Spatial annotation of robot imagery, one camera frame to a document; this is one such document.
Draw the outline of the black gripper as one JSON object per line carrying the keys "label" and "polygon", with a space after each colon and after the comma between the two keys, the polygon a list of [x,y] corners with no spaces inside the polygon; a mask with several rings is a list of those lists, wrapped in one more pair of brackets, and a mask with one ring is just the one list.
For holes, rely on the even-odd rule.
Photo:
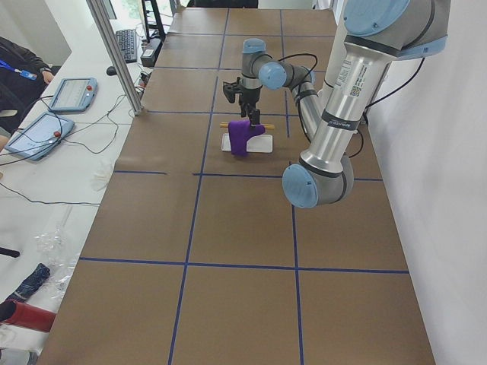
{"label": "black gripper", "polygon": [[240,116],[246,117],[250,114],[250,123],[252,125],[260,124],[260,110],[256,108],[256,104],[260,98],[261,87],[246,88],[240,86],[242,94],[239,96]]}

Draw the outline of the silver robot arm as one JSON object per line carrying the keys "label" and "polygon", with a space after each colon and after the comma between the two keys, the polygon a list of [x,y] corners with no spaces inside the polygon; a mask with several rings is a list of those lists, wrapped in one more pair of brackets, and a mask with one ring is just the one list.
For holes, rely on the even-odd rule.
{"label": "silver robot arm", "polygon": [[353,169],[345,153],[364,111],[393,61],[423,59],[441,52],[447,41],[449,1],[348,1],[339,29],[345,33],[340,60],[326,102],[314,90],[310,70],[266,53],[263,40],[243,42],[241,94],[243,113],[251,119],[261,87],[291,91],[310,146],[282,175],[286,198],[298,208],[313,208],[342,200],[353,187]]}

